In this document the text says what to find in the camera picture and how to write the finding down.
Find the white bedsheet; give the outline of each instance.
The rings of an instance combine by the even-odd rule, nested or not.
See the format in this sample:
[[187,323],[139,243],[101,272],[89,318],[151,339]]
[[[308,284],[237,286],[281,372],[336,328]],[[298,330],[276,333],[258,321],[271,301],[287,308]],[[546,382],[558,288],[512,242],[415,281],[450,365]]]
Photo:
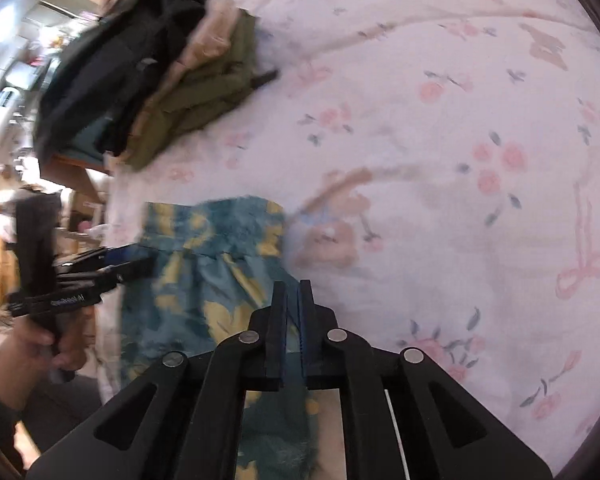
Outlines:
[[[108,244],[144,202],[274,200],[287,267],[341,326],[420,346],[560,470],[600,414],[600,35],[580,4],[237,1],[280,78],[119,170]],[[114,365],[115,296],[98,316]]]

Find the silver screw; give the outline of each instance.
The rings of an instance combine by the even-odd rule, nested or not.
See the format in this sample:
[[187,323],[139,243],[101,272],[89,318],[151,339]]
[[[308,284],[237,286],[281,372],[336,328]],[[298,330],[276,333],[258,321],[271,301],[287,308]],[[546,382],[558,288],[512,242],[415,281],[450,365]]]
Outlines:
[[162,364],[169,368],[176,368],[182,364],[184,357],[180,352],[169,352],[162,358]]
[[332,328],[327,332],[329,341],[340,343],[347,338],[347,333],[341,328]]
[[256,343],[258,339],[260,339],[260,334],[258,334],[255,330],[245,330],[238,336],[238,341],[247,345]]
[[402,356],[405,361],[415,365],[424,361],[424,354],[417,348],[407,348]]

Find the person's arm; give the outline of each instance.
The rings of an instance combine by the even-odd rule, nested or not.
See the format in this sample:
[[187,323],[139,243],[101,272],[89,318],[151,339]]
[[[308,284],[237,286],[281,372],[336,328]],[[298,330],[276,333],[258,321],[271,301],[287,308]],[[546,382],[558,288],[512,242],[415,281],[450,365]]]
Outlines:
[[84,316],[77,312],[59,343],[60,354],[50,360],[43,351],[53,336],[27,317],[14,322],[13,331],[0,345],[0,448],[16,468],[22,462],[13,448],[14,425],[33,388],[51,367],[78,370],[86,362]]

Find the dark pants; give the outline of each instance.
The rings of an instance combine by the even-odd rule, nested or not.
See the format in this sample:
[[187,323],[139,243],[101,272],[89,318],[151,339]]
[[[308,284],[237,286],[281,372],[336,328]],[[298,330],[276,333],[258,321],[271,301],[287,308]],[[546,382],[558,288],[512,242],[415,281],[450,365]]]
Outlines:
[[96,379],[76,375],[67,384],[44,381],[29,397],[22,421],[44,453],[101,405]]

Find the triangular cutout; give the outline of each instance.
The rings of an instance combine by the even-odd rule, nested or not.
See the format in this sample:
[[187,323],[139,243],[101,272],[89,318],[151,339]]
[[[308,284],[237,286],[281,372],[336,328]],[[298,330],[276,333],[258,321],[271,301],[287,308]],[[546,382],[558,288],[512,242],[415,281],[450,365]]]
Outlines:
[[120,407],[116,413],[100,424],[93,436],[111,444],[120,451],[126,451],[140,428],[146,410],[154,398],[157,387],[148,383],[132,399]]
[[433,397],[446,434],[453,447],[460,448],[487,436],[487,430],[440,383],[430,383]]

